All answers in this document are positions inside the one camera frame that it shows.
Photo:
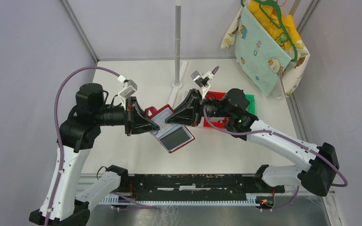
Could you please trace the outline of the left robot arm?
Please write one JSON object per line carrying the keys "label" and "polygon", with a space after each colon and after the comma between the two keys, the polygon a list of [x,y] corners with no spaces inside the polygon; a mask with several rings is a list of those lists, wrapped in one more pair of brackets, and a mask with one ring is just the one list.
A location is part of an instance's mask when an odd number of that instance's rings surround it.
{"label": "left robot arm", "polygon": [[158,131],[146,117],[136,97],[122,106],[106,104],[100,84],[88,83],[75,95],[76,105],[60,125],[55,174],[43,205],[30,213],[29,221],[39,226],[84,226],[91,212],[111,192],[129,187],[128,171],[110,166],[90,187],[77,193],[81,172],[103,126],[124,126],[126,135]]}

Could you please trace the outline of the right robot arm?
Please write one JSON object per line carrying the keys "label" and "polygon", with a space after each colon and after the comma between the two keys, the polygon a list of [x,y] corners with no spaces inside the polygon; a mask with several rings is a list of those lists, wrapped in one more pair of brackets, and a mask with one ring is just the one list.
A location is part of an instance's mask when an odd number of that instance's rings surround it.
{"label": "right robot arm", "polygon": [[219,132],[266,147],[292,162],[290,166],[262,165],[253,180],[254,188],[259,192],[275,186],[302,186],[312,194],[324,197],[332,186],[348,185],[339,170],[333,145],[326,142],[316,145],[289,136],[250,113],[249,104],[241,89],[230,89],[221,99],[207,99],[197,89],[191,89],[165,121],[195,127],[202,118],[228,118],[222,129],[209,124]]}

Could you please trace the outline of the red leather card holder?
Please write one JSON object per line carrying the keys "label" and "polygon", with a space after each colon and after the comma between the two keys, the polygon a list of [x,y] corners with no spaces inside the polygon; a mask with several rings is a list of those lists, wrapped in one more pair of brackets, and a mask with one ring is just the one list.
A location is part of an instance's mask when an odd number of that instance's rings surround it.
{"label": "red leather card holder", "polygon": [[145,115],[159,126],[158,131],[152,131],[150,134],[168,153],[173,153],[195,140],[186,126],[165,122],[172,113],[174,110],[170,105],[165,105],[160,109],[153,106],[145,109]]}

